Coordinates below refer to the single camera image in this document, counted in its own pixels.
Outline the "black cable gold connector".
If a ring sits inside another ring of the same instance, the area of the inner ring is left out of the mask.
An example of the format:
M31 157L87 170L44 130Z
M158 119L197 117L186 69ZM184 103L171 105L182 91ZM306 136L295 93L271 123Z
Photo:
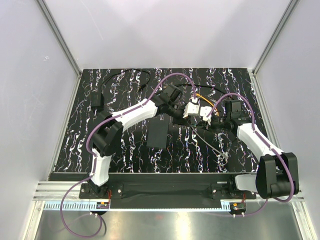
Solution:
M191 85L190 83L174 84L174 86L176 86L176 87L178 87L178 88L179 88L179 87L192 87L192 85ZM199 88L199 91L200 91L201 89L210 89L213 93L219 92L219 93L221 93L222 95L227 94L225 91L221 90L220 88L218 88L218 87L216 87L216 86L207 86L207 85L196 84L195 87L196 87L196 88ZM208 97L201 96L201 94L199 94L199 93L197 93L196 95L200 98L201 101L205 101L205 102L206 102L207 104L209 104L211 107L214 106L214 103L213 103L211 100L209 100ZM223 114L220 110L217 110L217 109L214 110L214 113L217 114L218 116L222 116L222 114Z

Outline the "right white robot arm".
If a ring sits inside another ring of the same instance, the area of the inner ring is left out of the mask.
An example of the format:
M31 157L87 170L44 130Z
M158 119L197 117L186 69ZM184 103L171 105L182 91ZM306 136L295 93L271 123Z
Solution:
M263 199L289 202L299 192L298 160L292 152L276 147L242 110L239 100L226 100L225 114L217 117L212 107L201 106L199 115L207 131L225 130L242 141L258 160L256 173L238 174L227 185L228 195L239 198L245 191Z

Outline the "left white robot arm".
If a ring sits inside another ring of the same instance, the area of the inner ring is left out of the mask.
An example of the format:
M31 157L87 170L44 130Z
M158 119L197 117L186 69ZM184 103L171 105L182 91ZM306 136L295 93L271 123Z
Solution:
M176 100L181 94L177 86L170 84L129 108L114 113L104 110L99 114L101 122L89 134L86 143L88 152L92 154L88 184L95 197L103 198L108 193L106 183L111 158L121 148L124 131L159 114L167 114L183 125L188 122L188 114L199 105L199 99L194 93L185 106L179 107Z

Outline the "black marble pattern mat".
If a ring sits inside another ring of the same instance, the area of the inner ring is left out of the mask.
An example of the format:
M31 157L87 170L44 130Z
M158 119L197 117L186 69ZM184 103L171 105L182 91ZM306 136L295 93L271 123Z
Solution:
M63 180L68 174L88 173L92 156L86 150L87 137L98 124L98 110L92 109L92 97L101 92L104 108L109 112L123 110L162 90L170 84L191 84L179 87L182 94L177 104L188 102L194 92L208 97L214 104L222 96L209 88L199 90L195 85L213 86L231 93L233 99L246 98L247 115L254 115L259 130L267 133L257 99L253 72L246 68L145 68L145 69L84 69L63 137L62 146L53 167L53 174ZM166 148L148 148L148 126L152 119L167 120ZM166 115L144 120L126 130L121 148L112 157L112 173L251 173L258 169L258 160L249 148L231 133L214 133L173 124Z

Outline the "right aluminium frame post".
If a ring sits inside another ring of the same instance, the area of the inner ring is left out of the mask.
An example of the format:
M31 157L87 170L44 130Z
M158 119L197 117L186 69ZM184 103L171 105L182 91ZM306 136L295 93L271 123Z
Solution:
M271 34L262 54L260 55L257 63L255 64L254 68L252 69L252 73L254 76L258 74L261 67L263 66L265 60L267 59L269 53L271 52L273 46L275 45L276 41L278 40L280 34L284 30L287 22L289 21L291 15L295 11L295 8L299 4L299 0L290 0L287 7L285 8L283 14L281 15L280 20L278 21L274 31Z

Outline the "aluminium frame post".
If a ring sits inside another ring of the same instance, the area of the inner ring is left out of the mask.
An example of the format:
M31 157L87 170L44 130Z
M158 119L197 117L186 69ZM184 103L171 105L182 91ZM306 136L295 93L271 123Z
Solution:
M55 39L57 40L62 52L64 53L67 61L69 62L72 70L76 74L77 77L81 76L82 70L78 66L70 48L68 47L59 27L56 23L54 16L52 15L47 3L45 0L35 0L37 6L39 7L42 15L44 16L51 32L53 33Z
M295 8L299 4L299 0L290 0L287 7L285 8L283 14L281 15L280 20L278 21L274 31L271 34L262 54L260 55L257 63L255 64L254 68L252 69L252 73L254 76L258 74L261 67L263 66L265 60L267 59L269 53L271 52L273 46L275 45L276 41L278 40L280 34L284 30L287 22L289 21L291 15L295 11Z

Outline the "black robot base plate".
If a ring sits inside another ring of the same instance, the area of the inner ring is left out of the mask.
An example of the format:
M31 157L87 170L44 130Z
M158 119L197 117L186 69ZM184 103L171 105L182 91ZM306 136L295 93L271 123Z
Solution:
M96 194L88 183L82 183L79 197L89 200L147 200L147 199L213 199L212 190L218 190L233 198L254 200L256 194L233 188L234 173L111 173L108 182L102 186L102 193ZM125 197L111 198L111 189L123 187Z

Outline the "left aluminium frame post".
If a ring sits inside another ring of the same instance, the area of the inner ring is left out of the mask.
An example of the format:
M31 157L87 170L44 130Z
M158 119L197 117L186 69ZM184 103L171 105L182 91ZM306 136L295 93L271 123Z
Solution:
M76 74L77 77L81 76L82 70L78 66L70 48L68 47L59 27L56 23L54 16L52 15L47 3L45 0L35 0L37 6L39 7L42 15L44 16L51 32L53 33L55 39L57 40L62 52L64 53L67 61L69 62L72 70Z

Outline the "aluminium front rail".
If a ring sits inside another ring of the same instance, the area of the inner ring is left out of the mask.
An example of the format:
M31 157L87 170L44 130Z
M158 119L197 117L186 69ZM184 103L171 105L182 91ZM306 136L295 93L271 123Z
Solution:
M62 198L64 194L74 185L74 182L58 182L58 181L40 181L36 187L34 199L54 199ZM123 191L124 187L113 187L111 189L110 197L113 199L124 198L127 194ZM78 199L80 194L85 194L85 190L81 184L75 186L70 193L67 195L70 199ZM240 197L231 197L227 194L222 194L217 189L213 189L210 197L215 200L227 201L233 200L235 202L240 202L243 199L243 195Z

